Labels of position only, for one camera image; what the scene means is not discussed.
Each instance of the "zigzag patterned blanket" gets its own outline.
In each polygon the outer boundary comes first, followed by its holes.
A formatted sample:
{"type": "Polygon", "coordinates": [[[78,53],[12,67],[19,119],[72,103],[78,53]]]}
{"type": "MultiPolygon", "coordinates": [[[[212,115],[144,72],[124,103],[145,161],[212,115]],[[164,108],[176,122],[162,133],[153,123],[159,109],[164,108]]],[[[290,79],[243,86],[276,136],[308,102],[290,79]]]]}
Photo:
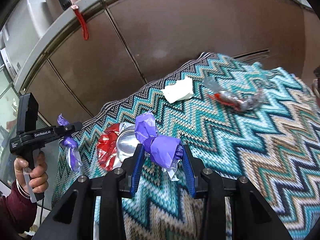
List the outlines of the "zigzag patterned blanket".
{"type": "MultiPolygon", "coordinates": [[[[75,136],[84,163],[80,173],[68,167],[65,149],[59,163],[53,205],[81,174],[105,174],[97,165],[96,142],[115,122],[134,122],[151,110],[159,132],[181,138],[195,157],[222,176],[244,174],[277,212],[294,239],[303,239],[320,214],[320,118],[306,86],[282,68],[262,70],[230,57],[203,53],[167,77],[145,85],[137,93],[107,103],[75,136]],[[194,97],[169,104],[160,89],[185,76],[193,79],[194,97]],[[224,88],[252,95],[258,88],[265,103],[255,111],[237,113],[211,101],[202,78],[214,76],[224,88]]],[[[161,168],[147,160],[137,194],[123,199],[127,239],[197,239],[202,200],[187,192],[182,168],[171,182],[161,168]]],[[[231,236],[227,203],[227,234],[231,236]]]]}

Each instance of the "blue gripper pad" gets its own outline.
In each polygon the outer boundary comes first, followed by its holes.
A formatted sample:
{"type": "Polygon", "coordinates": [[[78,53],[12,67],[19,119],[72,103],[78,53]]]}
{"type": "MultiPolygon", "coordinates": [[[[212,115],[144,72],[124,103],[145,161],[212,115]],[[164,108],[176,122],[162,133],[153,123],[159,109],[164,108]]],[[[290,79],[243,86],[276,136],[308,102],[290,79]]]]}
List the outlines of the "blue gripper pad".
{"type": "Polygon", "coordinates": [[[145,151],[144,147],[142,145],[138,144],[136,148],[136,152],[133,154],[133,163],[135,163],[135,166],[133,168],[133,172],[131,175],[131,186],[130,186],[130,194],[132,197],[137,193],[139,181],[142,173],[142,166],[144,164],[145,159],[145,151]]]}
{"type": "Polygon", "coordinates": [[[196,197],[196,185],[195,185],[195,174],[192,170],[191,162],[193,159],[193,156],[191,154],[190,148],[188,145],[183,146],[183,157],[182,157],[182,166],[184,175],[186,177],[187,187],[189,194],[195,198],[196,197]]]}

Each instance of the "human hand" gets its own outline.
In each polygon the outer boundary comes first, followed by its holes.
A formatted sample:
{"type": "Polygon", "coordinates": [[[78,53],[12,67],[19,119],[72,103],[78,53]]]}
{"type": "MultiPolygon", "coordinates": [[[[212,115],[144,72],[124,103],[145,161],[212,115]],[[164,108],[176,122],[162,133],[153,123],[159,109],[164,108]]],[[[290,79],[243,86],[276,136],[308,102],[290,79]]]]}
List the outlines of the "human hand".
{"type": "MultiPolygon", "coordinates": [[[[38,166],[30,172],[30,177],[33,179],[30,180],[29,185],[34,188],[32,190],[34,193],[42,193],[49,187],[47,182],[48,175],[46,173],[48,165],[45,163],[45,156],[43,152],[40,152],[36,158],[36,164],[38,164],[38,166]]],[[[26,193],[29,192],[22,169],[27,168],[28,166],[29,163],[21,156],[18,156],[14,161],[14,172],[16,174],[17,181],[26,193]]]]}

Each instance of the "person's arm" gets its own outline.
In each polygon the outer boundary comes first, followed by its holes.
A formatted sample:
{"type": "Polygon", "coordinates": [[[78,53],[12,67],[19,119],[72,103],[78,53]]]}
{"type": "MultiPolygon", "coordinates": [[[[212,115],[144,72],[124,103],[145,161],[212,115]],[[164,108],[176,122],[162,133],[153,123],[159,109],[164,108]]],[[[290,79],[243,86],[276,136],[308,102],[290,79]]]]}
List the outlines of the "person's arm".
{"type": "MultiPolygon", "coordinates": [[[[33,187],[33,192],[41,193],[48,188],[47,164],[45,163],[44,154],[41,152],[36,160],[38,166],[34,168],[30,177],[30,186],[33,187]]],[[[7,197],[0,198],[0,208],[13,225],[17,233],[28,232],[36,219],[37,204],[31,203],[28,194],[23,168],[28,167],[28,162],[18,156],[14,161],[14,171],[16,181],[12,184],[11,193],[7,197]]]]}

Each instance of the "black cable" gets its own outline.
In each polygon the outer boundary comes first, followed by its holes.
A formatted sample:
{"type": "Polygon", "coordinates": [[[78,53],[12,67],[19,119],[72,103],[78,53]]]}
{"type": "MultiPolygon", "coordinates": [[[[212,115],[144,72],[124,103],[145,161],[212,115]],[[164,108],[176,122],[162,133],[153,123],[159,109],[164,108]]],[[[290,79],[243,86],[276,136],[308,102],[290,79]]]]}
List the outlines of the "black cable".
{"type": "Polygon", "coordinates": [[[44,203],[44,198],[42,199],[42,204],[41,204],[41,212],[40,212],[40,223],[39,223],[39,226],[41,225],[41,222],[42,222],[43,203],[44,203]]]}

